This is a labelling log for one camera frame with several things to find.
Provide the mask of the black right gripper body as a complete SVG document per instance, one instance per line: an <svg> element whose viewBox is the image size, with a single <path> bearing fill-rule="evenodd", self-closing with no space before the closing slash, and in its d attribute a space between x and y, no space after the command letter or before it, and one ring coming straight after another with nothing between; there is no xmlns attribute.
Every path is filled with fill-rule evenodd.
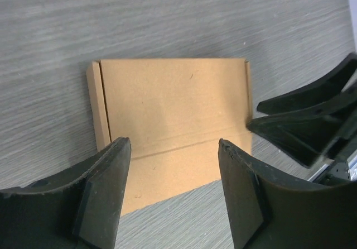
<svg viewBox="0 0 357 249"><path fill-rule="evenodd" d="M356 155L356 126L334 131L319 128L312 141L313 172L307 180L326 186L350 182L349 161Z"/></svg>

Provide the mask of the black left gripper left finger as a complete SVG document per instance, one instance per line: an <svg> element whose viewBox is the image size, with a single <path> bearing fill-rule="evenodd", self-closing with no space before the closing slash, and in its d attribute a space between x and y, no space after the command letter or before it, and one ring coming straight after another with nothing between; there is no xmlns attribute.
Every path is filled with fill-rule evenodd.
<svg viewBox="0 0 357 249"><path fill-rule="evenodd" d="M26 187L1 190L2 248L114 248L131 142Z"/></svg>

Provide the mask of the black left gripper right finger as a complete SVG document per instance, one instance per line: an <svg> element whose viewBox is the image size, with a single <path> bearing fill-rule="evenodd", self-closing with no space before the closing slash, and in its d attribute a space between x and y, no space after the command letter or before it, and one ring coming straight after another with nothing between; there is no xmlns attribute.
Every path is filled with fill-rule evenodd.
<svg viewBox="0 0 357 249"><path fill-rule="evenodd" d="M356 182L312 183L219 141L235 248L355 248Z"/></svg>

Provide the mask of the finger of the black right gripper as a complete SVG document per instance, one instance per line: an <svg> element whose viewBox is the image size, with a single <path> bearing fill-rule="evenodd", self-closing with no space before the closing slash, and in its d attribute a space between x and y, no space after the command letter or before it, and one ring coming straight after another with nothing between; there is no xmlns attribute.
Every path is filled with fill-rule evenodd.
<svg viewBox="0 0 357 249"><path fill-rule="evenodd" d="M356 93L256 118L247 127L306 168L320 156L344 161L356 150Z"/></svg>
<svg viewBox="0 0 357 249"><path fill-rule="evenodd" d="M313 107L341 93L356 71L356 53L349 53L332 71L314 82L260 102L257 111L273 115Z"/></svg>

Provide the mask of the brown cardboard box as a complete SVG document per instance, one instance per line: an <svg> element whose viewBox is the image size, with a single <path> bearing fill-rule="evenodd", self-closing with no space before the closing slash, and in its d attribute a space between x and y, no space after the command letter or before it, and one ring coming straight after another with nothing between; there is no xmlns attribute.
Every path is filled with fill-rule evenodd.
<svg viewBox="0 0 357 249"><path fill-rule="evenodd" d="M131 141L122 214L219 180L220 139L252 150L244 58L102 59L86 78L98 150Z"/></svg>

